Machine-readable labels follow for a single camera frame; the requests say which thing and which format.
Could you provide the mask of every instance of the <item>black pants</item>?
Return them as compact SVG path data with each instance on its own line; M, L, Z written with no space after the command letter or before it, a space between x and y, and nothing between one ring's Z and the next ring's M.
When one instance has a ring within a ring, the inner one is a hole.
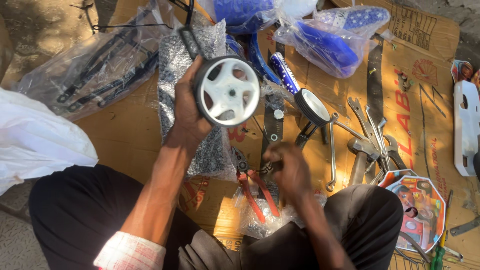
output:
M73 166L38 180L30 194L32 224L52 270L95 269L93 261L120 229L143 185L109 167ZM387 269L402 224L400 200L359 184L329 197L325 214L355 266ZM305 230L289 223L270 237L244 237L240 252L222 247L176 210L164 269L318 269Z

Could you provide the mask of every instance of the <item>white cloth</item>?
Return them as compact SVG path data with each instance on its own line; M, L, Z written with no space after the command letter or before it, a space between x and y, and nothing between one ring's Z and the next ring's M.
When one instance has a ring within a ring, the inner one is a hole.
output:
M161 270L167 249L124 232L116 232L103 246L94 265L101 270Z
M0 195L23 179L97 162L80 127L39 101L0 88Z

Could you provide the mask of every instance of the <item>checkered shirt sleeve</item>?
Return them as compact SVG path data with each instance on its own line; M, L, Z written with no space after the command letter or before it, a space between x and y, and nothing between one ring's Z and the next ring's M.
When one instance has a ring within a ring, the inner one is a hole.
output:
M161 270L166 249L129 233L116 232L94 265L100 270Z

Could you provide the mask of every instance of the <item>pliers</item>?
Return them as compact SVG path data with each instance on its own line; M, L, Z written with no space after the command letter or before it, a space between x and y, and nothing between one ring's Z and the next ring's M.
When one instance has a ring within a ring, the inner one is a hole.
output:
M270 195L270 191L268 191L265 182L260 179L260 177L257 175L256 170L250 169L250 166L248 165L247 159L245 156L236 148L232 147L232 157L233 157L233 162L234 164L237 165L237 179L240 182L242 189L243 189L243 194L245 197L247 197L247 201L250 204L251 208L257 215L258 219L260 220L261 223L265 223L265 216L258 207L258 205L255 203L252 194L250 193L250 188L248 185L248 178L250 177L257 185L260 187L262 190L265 199L267 200L267 203L272 211L272 214L276 217L279 217L280 214L278 213L278 209L276 208L275 202L272 199L272 195Z

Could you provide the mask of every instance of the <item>training wheel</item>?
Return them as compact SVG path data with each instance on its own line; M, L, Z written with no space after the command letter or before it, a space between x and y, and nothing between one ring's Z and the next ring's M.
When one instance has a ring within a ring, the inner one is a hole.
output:
M243 71L244 75L237 78L235 70ZM235 127L247 121L260 100L255 71L248 62L236 56L217 57L205 63L195 77L194 87L200 113L208 121L224 127Z
M309 120L295 139L295 144L303 149L315 130L330 122L330 114L317 96L305 88L300 89L293 97L302 114Z

